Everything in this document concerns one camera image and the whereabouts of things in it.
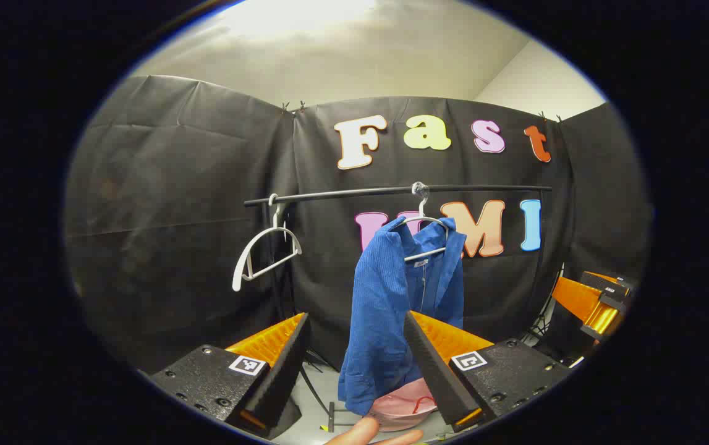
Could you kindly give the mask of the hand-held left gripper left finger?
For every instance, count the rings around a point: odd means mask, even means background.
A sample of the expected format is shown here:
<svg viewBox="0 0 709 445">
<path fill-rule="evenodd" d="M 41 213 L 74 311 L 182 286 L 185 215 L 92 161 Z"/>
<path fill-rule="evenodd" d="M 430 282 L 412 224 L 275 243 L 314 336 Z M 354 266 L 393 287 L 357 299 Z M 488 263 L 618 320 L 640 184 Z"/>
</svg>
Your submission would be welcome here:
<svg viewBox="0 0 709 445">
<path fill-rule="evenodd" d="M 263 327 L 203 322 L 178 331 L 147 381 L 211 422 L 270 441 L 302 417 L 292 392 L 310 332 L 306 315 Z"/>
</svg>

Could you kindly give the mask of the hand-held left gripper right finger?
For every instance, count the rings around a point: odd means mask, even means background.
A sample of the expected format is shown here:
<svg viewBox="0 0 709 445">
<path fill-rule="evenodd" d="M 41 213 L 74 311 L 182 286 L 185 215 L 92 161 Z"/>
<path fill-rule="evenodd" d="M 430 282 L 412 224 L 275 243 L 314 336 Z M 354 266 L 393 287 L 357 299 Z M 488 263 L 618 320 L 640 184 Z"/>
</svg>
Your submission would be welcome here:
<svg viewBox="0 0 709 445">
<path fill-rule="evenodd" d="M 456 433 L 528 405 L 572 372 L 522 341 L 493 343 L 416 311 L 406 313 L 403 335 Z"/>
</svg>

